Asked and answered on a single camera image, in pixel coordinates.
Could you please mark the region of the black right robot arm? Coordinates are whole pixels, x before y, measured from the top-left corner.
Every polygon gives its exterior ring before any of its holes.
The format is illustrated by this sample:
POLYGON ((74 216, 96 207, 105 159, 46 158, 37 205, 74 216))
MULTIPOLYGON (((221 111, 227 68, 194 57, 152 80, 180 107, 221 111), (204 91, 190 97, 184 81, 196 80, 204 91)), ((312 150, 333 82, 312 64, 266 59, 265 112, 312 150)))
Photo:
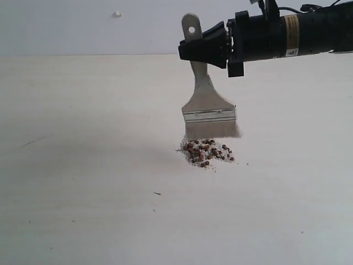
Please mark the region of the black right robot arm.
POLYGON ((352 52, 352 2, 322 7, 304 4, 292 15, 275 1, 258 1, 261 15, 236 12, 191 40, 180 42, 182 60, 226 68, 229 77, 244 75, 244 63, 331 52, 352 52))

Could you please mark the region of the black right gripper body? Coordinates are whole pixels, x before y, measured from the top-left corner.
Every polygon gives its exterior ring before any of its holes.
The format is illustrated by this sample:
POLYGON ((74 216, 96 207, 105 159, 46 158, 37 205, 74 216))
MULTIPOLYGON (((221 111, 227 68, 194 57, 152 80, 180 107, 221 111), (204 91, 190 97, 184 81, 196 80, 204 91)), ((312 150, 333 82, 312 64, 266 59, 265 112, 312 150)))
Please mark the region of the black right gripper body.
POLYGON ((229 77, 244 76, 244 63, 299 55, 300 29, 298 15, 264 15, 251 17, 247 11, 237 12, 228 20, 229 77))

